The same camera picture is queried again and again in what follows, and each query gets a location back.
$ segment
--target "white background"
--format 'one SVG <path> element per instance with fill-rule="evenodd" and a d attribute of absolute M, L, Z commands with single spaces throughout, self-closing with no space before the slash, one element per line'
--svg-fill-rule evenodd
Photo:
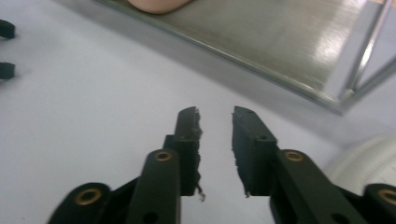
<path fill-rule="evenodd" d="M 3 0 L 0 19 L 17 26 L 15 39 L 0 40 L 0 62 L 17 65 L 17 76 L 0 82 L 3 224 L 46 223 L 73 188 L 116 189 L 135 178 L 192 105 L 202 115 L 206 201 L 183 198 L 182 223 L 274 223 L 268 200 L 246 199 L 237 176 L 234 105 L 256 111 L 281 148 L 322 168 L 343 149 L 396 131 L 396 77 L 341 117 L 90 0 Z"/>

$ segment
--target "metal frame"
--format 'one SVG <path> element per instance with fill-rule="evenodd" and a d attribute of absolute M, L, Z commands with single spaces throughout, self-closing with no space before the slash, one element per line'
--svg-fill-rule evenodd
<path fill-rule="evenodd" d="M 148 16 L 147 14 L 131 12 L 131 9 L 121 6 L 113 1 L 109 1 L 109 0 L 95 0 L 95 1 L 100 2 L 108 7 L 112 7 L 130 16 L 133 16 L 140 21 L 143 21 L 149 25 L 162 29 L 171 35 L 178 36 L 184 40 L 189 41 L 194 45 L 197 45 L 211 52 L 214 52 L 220 55 L 221 57 L 226 58 L 234 63 L 237 63 L 238 65 L 243 66 L 257 73 L 262 77 L 272 82 L 275 82 L 281 87 L 293 91 L 303 96 L 304 98 L 318 105 L 321 105 L 337 114 L 343 114 L 344 112 L 346 112 L 359 99 L 361 99 L 363 96 L 368 94 L 375 87 L 377 87 L 382 82 L 384 82 L 387 78 L 396 74 L 396 57 L 394 57 L 390 59 L 389 62 L 386 63 L 382 68 L 378 69 L 378 71 L 375 72 L 375 74 L 371 78 L 369 78 L 366 82 L 360 83 L 361 76 L 367 66 L 367 63 L 369 62 L 372 56 L 372 52 L 375 48 L 375 43 L 378 41 L 379 35 L 382 31 L 382 28 L 392 8 L 393 0 L 385 0 L 384 5 L 381 7 L 379 13 L 374 19 L 373 25 L 371 26 L 370 31 L 368 32 L 365 38 L 364 41 L 365 43 L 362 47 L 362 50 L 358 53 L 358 58 L 356 62 L 354 62 L 353 64 L 352 71 L 350 72 L 350 74 L 347 75 L 346 85 L 339 97 L 332 96 L 331 94 L 324 91 L 316 90 L 315 88 L 305 85 L 304 83 L 301 83 L 292 78 L 274 77 L 270 74 L 267 74 L 265 71 L 262 71 L 254 64 L 247 63 L 244 60 L 234 55 L 222 51 L 221 49 L 213 48 L 212 46 L 200 42 L 191 36 L 172 30 L 170 27 L 167 27 L 166 25 L 157 24 L 154 21 L 154 19 Z"/>

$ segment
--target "black mechanical part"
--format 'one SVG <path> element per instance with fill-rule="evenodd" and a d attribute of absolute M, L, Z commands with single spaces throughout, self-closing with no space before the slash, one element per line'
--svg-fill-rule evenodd
<path fill-rule="evenodd" d="M 15 64 L 0 63 L 0 79 L 11 79 L 14 77 Z"/>
<path fill-rule="evenodd" d="M 258 147 L 262 134 L 269 142 Z M 303 152 L 280 150 L 274 144 L 275 138 L 253 111 L 235 107 L 233 152 L 238 174 L 246 192 L 271 196 L 277 224 L 396 223 L 393 186 L 369 185 L 358 196 L 332 184 Z"/>
<path fill-rule="evenodd" d="M 274 172 L 300 223 L 367 223 L 303 152 L 279 150 Z"/>
<path fill-rule="evenodd" d="M 148 154 L 141 176 L 114 191 L 96 183 L 74 189 L 49 224 L 179 223 L 180 196 L 199 188 L 199 118 L 196 107 L 180 111 L 175 135 Z"/>
<path fill-rule="evenodd" d="M 0 20 L 0 36 L 12 39 L 15 37 L 15 25 L 9 21 Z"/>
<path fill-rule="evenodd" d="M 98 224 L 109 198 L 110 189 L 104 184 L 82 185 L 66 196 L 52 215 L 49 224 Z"/>
<path fill-rule="evenodd" d="M 163 148 L 172 148 L 180 157 L 180 194 L 194 195 L 199 190 L 202 199 L 205 195 L 199 186 L 201 175 L 198 172 L 201 157 L 199 155 L 199 140 L 202 130 L 199 126 L 199 110 L 193 106 L 178 113 L 174 135 L 166 135 Z"/>
<path fill-rule="evenodd" d="M 125 224 L 179 223 L 179 159 L 172 149 L 148 154 Z"/>
<path fill-rule="evenodd" d="M 236 106 L 233 112 L 233 153 L 246 195 L 269 196 L 275 183 L 270 169 L 279 148 L 257 114 Z"/>

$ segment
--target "skin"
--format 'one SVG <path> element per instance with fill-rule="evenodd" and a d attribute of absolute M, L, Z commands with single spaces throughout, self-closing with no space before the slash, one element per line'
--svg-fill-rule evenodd
<path fill-rule="evenodd" d="M 171 12 L 191 0 L 128 0 L 134 7 L 152 14 Z"/>

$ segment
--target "screw hole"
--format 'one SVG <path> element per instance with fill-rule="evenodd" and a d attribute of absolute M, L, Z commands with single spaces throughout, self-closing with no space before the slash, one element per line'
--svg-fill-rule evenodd
<path fill-rule="evenodd" d="M 143 216 L 143 222 L 147 224 L 156 223 L 158 215 L 156 213 L 147 213 Z"/>
<path fill-rule="evenodd" d="M 332 214 L 332 220 L 337 224 L 349 224 L 349 219 L 338 213 Z"/>

